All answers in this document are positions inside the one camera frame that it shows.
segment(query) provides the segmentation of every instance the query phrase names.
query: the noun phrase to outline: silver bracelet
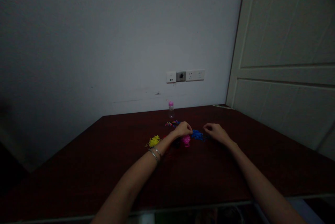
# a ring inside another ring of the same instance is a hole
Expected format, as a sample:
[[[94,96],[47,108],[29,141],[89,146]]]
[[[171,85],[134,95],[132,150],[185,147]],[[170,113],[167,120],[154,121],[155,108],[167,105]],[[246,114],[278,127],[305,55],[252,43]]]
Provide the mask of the silver bracelet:
[[[159,160],[158,160],[156,154],[155,154],[153,151],[151,151],[151,149],[148,149],[148,150],[149,150],[149,152],[151,152],[151,153],[153,154],[153,156],[155,157],[155,159],[156,159],[156,161],[157,161],[157,164],[158,164],[158,163],[159,163]]]
[[[155,149],[156,152],[158,152],[160,159],[162,159],[162,155],[161,155],[161,153],[160,153],[155,147],[153,147],[152,149]]]

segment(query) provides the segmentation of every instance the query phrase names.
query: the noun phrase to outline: hand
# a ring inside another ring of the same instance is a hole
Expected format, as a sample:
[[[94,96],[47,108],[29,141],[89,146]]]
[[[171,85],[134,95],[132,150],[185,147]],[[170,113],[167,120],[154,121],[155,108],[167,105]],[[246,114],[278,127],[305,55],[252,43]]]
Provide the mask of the hand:
[[[234,143],[227,132],[219,124],[207,123],[203,126],[203,128],[212,138],[224,144],[225,146]]]
[[[182,137],[188,134],[193,134],[191,126],[187,122],[181,122],[173,131],[176,137]]]

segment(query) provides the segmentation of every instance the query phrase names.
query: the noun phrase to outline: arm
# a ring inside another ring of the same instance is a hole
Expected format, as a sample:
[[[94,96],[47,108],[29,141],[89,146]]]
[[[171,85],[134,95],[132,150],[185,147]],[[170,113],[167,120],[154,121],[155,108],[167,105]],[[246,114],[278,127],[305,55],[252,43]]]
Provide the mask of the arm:
[[[178,137],[192,134],[192,128],[186,122],[180,123],[176,129],[159,142],[155,148],[163,156],[169,145]],[[159,154],[152,149],[159,159]],[[151,152],[146,152],[121,177],[112,193],[95,215],[91,224],[124,223],[132,208],[134,200],[157,166]]]
[[[272,223],[305,223],[297,211],[248,159],[219,124],[206,124],[204,129],[212,138],[230,150],[242,170],[253,196]]]

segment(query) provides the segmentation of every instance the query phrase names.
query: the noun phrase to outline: dark red table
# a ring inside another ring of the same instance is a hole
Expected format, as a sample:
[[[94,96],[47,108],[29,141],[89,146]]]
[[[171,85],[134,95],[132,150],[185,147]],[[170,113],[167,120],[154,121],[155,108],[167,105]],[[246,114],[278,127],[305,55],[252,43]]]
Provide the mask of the dark red table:
[[[234,110],[176,109],[177,120],[202,130],[221,124],[284,196],[335,193],[335,162]],[[123,173],[167,135],[168,111],[104,116],[0,200],[0,222],[95,214]],[[229,152],[213,140],[171,147],[133,211],[251,200]]]

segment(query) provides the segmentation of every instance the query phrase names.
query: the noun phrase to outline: door panel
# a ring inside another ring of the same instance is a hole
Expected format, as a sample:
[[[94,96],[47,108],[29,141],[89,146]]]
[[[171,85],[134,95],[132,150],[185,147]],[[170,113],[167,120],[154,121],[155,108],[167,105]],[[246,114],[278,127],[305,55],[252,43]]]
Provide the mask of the door panel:
[[[335,0],[243,0],[226,103],[335,160]]]

